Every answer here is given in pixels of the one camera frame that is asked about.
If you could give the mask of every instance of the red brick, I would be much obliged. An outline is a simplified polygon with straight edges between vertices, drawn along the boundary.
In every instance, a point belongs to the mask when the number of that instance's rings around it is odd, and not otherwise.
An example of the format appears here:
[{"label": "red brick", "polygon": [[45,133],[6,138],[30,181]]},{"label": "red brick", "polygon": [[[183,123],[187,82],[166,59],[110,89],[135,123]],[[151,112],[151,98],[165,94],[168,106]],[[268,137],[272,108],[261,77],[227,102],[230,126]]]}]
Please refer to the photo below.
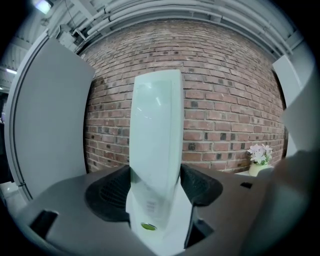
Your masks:
[{"label": "red brick", "polygon": [[206,141],[218,142],[220,141],[220,132],[206,132],[204,134],[204,139]]},{"label": "red brick", "polygon": [[123,154],[115,154],[115,160],[121,163],[129,162],[128,156]]},{"label": "red brick", "polygon": [[211,76],[214,76],[214,77],[225,78],[225,74],[217,70],[210,70],[210,74]]},{"label": "red brick", "polygon": [[197,90],[187,90],[185,92],[185,97],[187,99],[204,99],[205,93]]},{"label": "red brick", "polygon": [[111,159],[111,160],[114,160],[115,159],[115,154],[112,153],[112,152],[103,152],[103,156],[105,158],[108,158],[108,159]]},{"label": "red brick", "polygon": [[201,75],[210,75],[210,72],[206,68],[198,68],[198,67],[183,67],[181,71],[184,73],[192,73],[192,74],[201,74]]},{"label": "red brick", "polygon": [[221,103],[221,102],[215,102],[214,103],[214,109],[220,110],[220,111],[230,111],[230,104],[228,103]]},{"label": "red brick", "polygon": [[195,166],[201,167],[201,168],[210,168],[210,163],[205,163],[205,162],[195,162],[192,163]]},{"label": "red brick", "polygon": [[267,120],[264,120],[262,118],[251,117],[250,118],[250,123],[251,124],[255,124],[255,125],[261,125],[261,126],[263,126],[263,125],[270,126],[268,124],[271,124],[271,121],[267,121]]},{"label": "red brick", "polygon": [[114,95],[107,95],[102,98],[101,102],[117,102],[117,101],[123,101],[125,99],[124,94],[114,94]]},{"label": "red brick", "polygon": [[219,84],[219,80],[220,79],[218,77],[207,76],[207,75],[203,76],[203,81],[205,81],[206,83]]},{"label": "red brick", "polygon": [[129,147],[128,146],[124,146],[122,148],[122,153],[124,153],[125,155],[129,155]]},{"label": "red brick", "polygon": [[250,115],[250,116],[254,115],[254,111],[252,109],[244,106],[239,106],[239,105],[231,105],[231,111],[240,113],[240,114]]},{"label": "red brick", "polygon": [[231,131],[252,133],[254,131],[254,126],[251,124],[233,123],[231,126]]},{"label": "red brick", "polygon": [[104,126],[115,126],[115,120],[114,119],[105,119],[103,120]]},{"label": "red brick", "polygon": [[201,101],[201,100],[184,100],[185,109],[204,109],[204,110],[213,110],[214,103],[210,101]]},{"label": "red brick", "polygon": [[231,125],[227,122],[215,122],[214,129],[216,131],[230,131]]},{"label": "red brick", "polygon": [[261,118],[261,116],[262,116],[261,111],[258,111],[258,110],[254,110],[254,111],[253,111],[253,115],[254,115],[255,117],[258,117],[258,118]]},{"label": "red brick", "polygon": [[126,94],[125,94],[125,99],[126,99],[126,100],[131,100],[131,99],[132,99],[132,95],[133,95],[132,92],[126,93]]},{"label": "red brick", "polygon": [[251,100],[252,99],[252,96],[250,93],[248,92],[245,92],[245,91],[242,91],[242,90],[238,90],[238,89],[234,89],[234,88],[230,88],[230,94],[231,95],[236,95],[236,96],[239,96],[239,97],[242,97],[242,98],[246,98],[246,99],[249,99]]},{"label": "red brick", "polygon": [[234,82],[234,88],[245,91],[246,90],[246,86],[242,83],[238,83],[238,82]]},{"label": "red brick", "polygon": [[119,128],[108,128],[107,131],[104,131],[105,133],[111,134],[111,135],[118,135],[120,132]]},{"label": "red brick", "polygon": [[183,133],[183,139],[185,141],[202,141],[203,133],[200,131],[185,131]]},{"label": "red brick", "polygon": [[116,137],[116,143],[120,145],[129,145],[129,139],[124,137]]},{"label": "red brick", "polygon": [[258,133],[258,134],[259,134],[259,133],[262,133],[262,127],[255,125],[255,126],[254,126],[254,132],[255,132],[255,133]]},{"label": "red brick", "polygon": [[248,93],[251,93],[251,94],[256,95],[256,96],[258,96],[258,97],[262,97],[261,92],[258,91],[258,90],[256,90],[256,89],[252,89],[252,88],[250,88],[250,87],[247,87],[247,88],[246,88],[246,91],[247,91]]},{"label": "red brick", "polygon": [[134,90],[134,85],[130,84],[130,85],[124,85],[124,86],[120,86],[119,88],[119,93],[126,93],[126,92],[132,92]]},{"label": "red brick", "polygon": [[196,110],[186,110],[185,111],[185,119],[205,119],[204,111],[196,111]]},{"label": "red brick", "polygon": [[210,151],[211,143],[208,142],[184,142],[183,151]]},{"label": "red brick", "polygon": [[115,126],[130,126],[130,119],[116,119]]},{"label": "red brick", "polygon": [[241,144],[246,145],[245,143],[234,143],[230,144],[230,150],[241,150]]},{"label": "red brick", "polygon": [[185,129],[194,129],[194,130],[213,130],[214,123],[208,121],[184,121]]},{"label": "red brick", "polygon": [[235,153],[235,159],[247,159],[248,158],[247,151],[241,151]]},{"label": "red brick", "polygon": [[228,151],[229,150],[229,143],[213,143],[213,150],[214,151]]},{"label": "red brick", "polygon": [[115,137],[114,136],[108,136],[108,135],[102,135],[102,141],[106,143],[114,143]]},{"label": "red brick", "polygon": [[204,83],[204,82],[189,82],[189,81],[185,81],[183,83],[183,88],[184,89],[212,91],[212,84]]},{"label": "red brick", "polygon": [[119,104],[119,109],[131,108],[131,100],[121,101]]},{"label": "red brick", "polygon": [[88,127],[88,132],[90,133],[97,133],[97,127],[96,126],[87,126]]},{"label": "red brick", "polygon": [[112,151],[112,152],[120,153],[122,151],[122,147],[118,146],[118,145],[107,144],[106,148],[107,148],[107,150]]},{"label": "red brick", "polygon": [[235,160],[235,161],[228,161],[226,164],[227,168],[237,168],[237,167],[244,167],[248,166],[250,162],[248,160]]},{"label": "red brick", "polygon": [[122,129],[122,135],[125,137],[129,137],[130,135],[130,129]]},{"label": "red brick", "polygon": [[121,118],[124,116],[124,113],[122,110],[112,110],[108,111],[108,117],[109,118]]},{"label": "red brick", "polygon": [[249,106],[251,108],[254,108],[254,109],[258,109],[259,108],[259,104],[256,103],[256,102],[253,102],[253,101],[249,101]]},{"label": "red brick", "polygon": [[93,147],[93,148],[97,148],[97,147],[98,147],[98,144],[97,144],[96,141],[89,140],[89,146],[90,146],[90,147]]},{"label": "red brick", "polygon": [[213,162],[211,164],[211,169],[213,170],[224,170],[226,169],[227,162]]},{"label": "red brick", "polygon": [[201,153],[183,153],[183,161],[201,161]]},{"label": "red brick", "polygon": [[230,122],[239,122],[239,115],[234,113],[222,113],[222,119]]},{"label": "red brick", "polygon": [[238,104],[239,105],[243,105],[243,106],[248,106],[249,105],[249,101],[245,98],[238,98]]},{"label": "red brick", "polygon": [[89,119],[86,121],[86,124],[91,126],[102,126],[103,123],[104,123],[103,119]]},{"label": "red brick", "polygon": [[205,98],[207,100],[214,100],[214,101],[220,101],[220,102],[229,102],[229,103],[237,103],[237,98],[236,97],[233,97],[233,96],[229,96],[229,95],[225,95],[225,94],[222,94],[222,93],[210,93],[210,92],[207,92],[205,94]]},{"label": "red brick", "polygon": [[217,112],[217,111],[213,111],[213,110],[207,111],[206,112],[206,119],[209,119],[209,120],[222,120],[221,113]]},{"label": "red brick", "polygon": [[202,82],[202,75],[200,74],[183,74],[185,81]]},{"label": "red brick", "polygon": [[203,161],[214,161],[216,160],[216,154],[215,153],[204,153],[202,155]]},{"label": "red brick", "polygon": [[239,122],[243,124],[249,124],[250,117],[248,115],[239,115]]},{"label": "red brick", "polygon": [[217,92],[217,93],[222,93],[222,94],[228,94],[228,93],[229,93],[227,87],[222,86],[222,85],[217,85],[217,84],[215,84],[215,85],[213,86],[213,90],[214,90],[215,92]]}]

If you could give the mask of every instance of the white upright panel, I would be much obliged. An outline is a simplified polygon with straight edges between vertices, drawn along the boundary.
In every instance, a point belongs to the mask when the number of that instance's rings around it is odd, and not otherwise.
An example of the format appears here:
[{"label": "white upright panel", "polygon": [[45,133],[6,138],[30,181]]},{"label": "white upright panel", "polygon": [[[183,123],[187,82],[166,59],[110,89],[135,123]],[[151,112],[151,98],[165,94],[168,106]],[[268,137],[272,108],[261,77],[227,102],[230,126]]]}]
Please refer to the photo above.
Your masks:
[{"label": "white upright panel", "polygon": [[[282,56],[272,65],[281,84],[285,104],[288,108],[301,92],[301,82],[294,66],[287,56]],[[289,133],[286,156],[293,156],[296,152],[297,147]]]},{"label": "white upright panel", "polygon": [[131,190],[137,221],[157,227],[150,236],[163,236],[168,223],[181,165],[183,110],[179,70],[135,78],[130,120]]},{"label": "white upright panel", "polygon": [[33,51],[13,81],[5,128],[10,169],[28,199],[86,173],[83,128],[94,75],[91,66],[55,39]]}]

